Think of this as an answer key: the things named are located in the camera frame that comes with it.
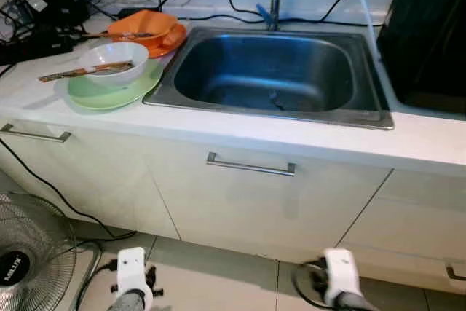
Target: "dish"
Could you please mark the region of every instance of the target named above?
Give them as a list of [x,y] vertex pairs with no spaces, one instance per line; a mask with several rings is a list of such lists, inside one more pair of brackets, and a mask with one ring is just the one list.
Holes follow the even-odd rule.
[[[154,36],[131,39],[132,42],[142,44],[146,47],[160,45],[163,37],[170,32],[170,29],[178,22],[178,18],[163,12],[141,10],[135,14],[125,17],[122,20],[112,23],[107,31],[109,34],[121,32],[144,32],[156,33]],[[127,38],[117,37],[114,42],[127,42]]]
[[69,79],[68,94],[75,104],[87,109],[115,109],[138,100],[150,91],[159,82],[162,72],[161,63],[148,60],[142,75],[124,87],[107,87],[95,84],[87,76],[78,76]]
[[186,27],[179,23],[175,24],[159,46],[149,47],[149,57],[158,58],[172,52],[183,44],[186,39]]
[[149,51],[138,43],[121,42],[104,44],[87,51],[79,59],[79,65],[84,68],[132,61],[133,67],[118,73],[98,72],[87,74],[87,78],[99,85],[122,86],[137,79],[146,67]]

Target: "white countertop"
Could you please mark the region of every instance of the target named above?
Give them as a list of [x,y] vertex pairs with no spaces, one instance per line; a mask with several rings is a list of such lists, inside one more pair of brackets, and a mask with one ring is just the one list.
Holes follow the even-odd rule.
[[[101,31],[107,24],[107,20],[96,17],[86,29]],[[212,24],[238,26],[226,21]],[[364,32],[364,28],[305,26],[307,31]],[[91,46],[95,41],[81,44],[68,54],[17,64],[0,78],[0,116],[466,176],[466,122],[393,111],[393,91],[380,63],[376,68],[395,123],[390,131],[146,106],[140,99],[113,111],[90,111],[70,101],[65,79],[46,84],[37,80],[41,75],[76,68],[74,59]]]

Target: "bowl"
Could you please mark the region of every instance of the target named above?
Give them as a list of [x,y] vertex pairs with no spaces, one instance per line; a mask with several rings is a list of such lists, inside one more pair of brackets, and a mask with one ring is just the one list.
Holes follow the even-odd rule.
[[153,36],[142,38],[128,39],[124,37],[112,38],[114,42],[135,42],[144,45],[145,47],[157,47],[162,44],[165,35],[167,35],[172,27],[178,22],[178,18],[165,14],[163,12],[155,12],[150,10],[141,10],[135,14],[125,17],[119,21],[112,23],[107,31],[110,34],[117,33],[155,33]]
[[121,86],[136,80],[146,67],[149,51],[138,43],[117,42],[101,45],[89,50],[79,59],[79,65],[88,68],[105,63],[132,61],[134,67],[118,73],[98,72],[86,74],[94,83],[99,85]]

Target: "drawer handle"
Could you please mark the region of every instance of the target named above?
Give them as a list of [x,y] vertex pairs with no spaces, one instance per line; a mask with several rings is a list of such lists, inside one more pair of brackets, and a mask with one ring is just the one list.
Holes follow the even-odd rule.
[[259,171],[261,173],[270,173],[276,175],[284,175],[284,176],[294,176],[296,170],[296,164],[288,163],[288,169],[274,169],[274,168],[266,168],[266,167],[259,167],[257,165],[247,165],[241,163],[231,163],[231,162],[222,162],[220,160],[216,160],[217,154],[215,152],[209,152],[207,156],[207,164],[209,165],[216,165],[218,167],[226,167],[226,168],[234,168],[234,169],[243,169],[243,170],[252,170],[252,171]]
[[5,124],[2,129],[0,129],[0,134],[5,135],[13,135],[13,136],[21,136],[23,138],[35,138],[36,140],[45,140],[45,141],[53,141],[53,142],[65,142],[71,136],[71,133],[65,131],[59,137],[55,136],[45,136],[39,134],[30,134],[30,133],[22,133],[20,131],[12,131],[13,125]]
[[458,276],[454,273],[454,269],[451,265],[446,265],[446,274],[449,276],[451,280],[463,280],[466,281],[466,277]]

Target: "orange plate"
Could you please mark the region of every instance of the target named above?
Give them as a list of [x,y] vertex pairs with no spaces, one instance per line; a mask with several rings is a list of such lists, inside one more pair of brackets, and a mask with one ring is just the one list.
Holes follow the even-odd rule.
[[149,47],[149,57],[158,58],[172,52],[174,49],[178,48],[183,44],[184,39],[186,39],[186,27],[180,25],[179,23],[175,24],[171,31],[165,36],[163,42],[158,47]]
[[114,42],[136,42],[146,47],[155,47],[162,44],[164,36],[170,33],[170,30],[177,21],[178,19],[176,17],[169,14],[150,10],[141,10],[131,16],[112,23],[107,28],[107,31],[110,34],[121,32],[157,33],[155,36],[147,36],[130,40],[128,40],[128,38],[112,38]]

